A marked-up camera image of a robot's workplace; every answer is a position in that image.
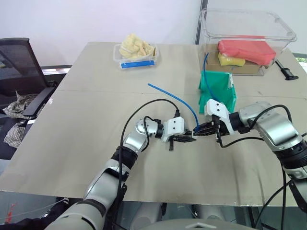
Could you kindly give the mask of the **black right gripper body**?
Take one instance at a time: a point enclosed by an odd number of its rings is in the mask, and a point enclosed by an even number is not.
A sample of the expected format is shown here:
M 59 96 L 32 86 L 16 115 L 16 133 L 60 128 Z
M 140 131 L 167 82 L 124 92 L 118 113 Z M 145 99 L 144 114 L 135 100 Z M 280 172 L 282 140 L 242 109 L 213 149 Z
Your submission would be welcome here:
M 220 117 L 212 115 L 213 128 L 216 133 L 216 141 L 220 142 L 222 136 L 228 135 L 228 129 L 223 121 L 220 120 Z

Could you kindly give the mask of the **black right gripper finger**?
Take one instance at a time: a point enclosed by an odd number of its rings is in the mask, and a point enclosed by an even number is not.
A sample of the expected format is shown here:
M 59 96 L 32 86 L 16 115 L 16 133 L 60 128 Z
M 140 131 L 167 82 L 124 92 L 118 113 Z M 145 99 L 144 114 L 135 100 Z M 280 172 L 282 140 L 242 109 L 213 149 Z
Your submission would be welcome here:
M 213 127 L 214 127 L 214 122 L 213 121 L 209 121 L 209 122 L 205 122 L 205 123 L 199 124 L 194 129 L 195 130 L 212 129 Z
M 194 136 L 210 136 L 210 135 L 215 135 L 216 131 L 214 128 L 209 128 L 209 129 L 200 129 L 198 131 L 194 132 Z

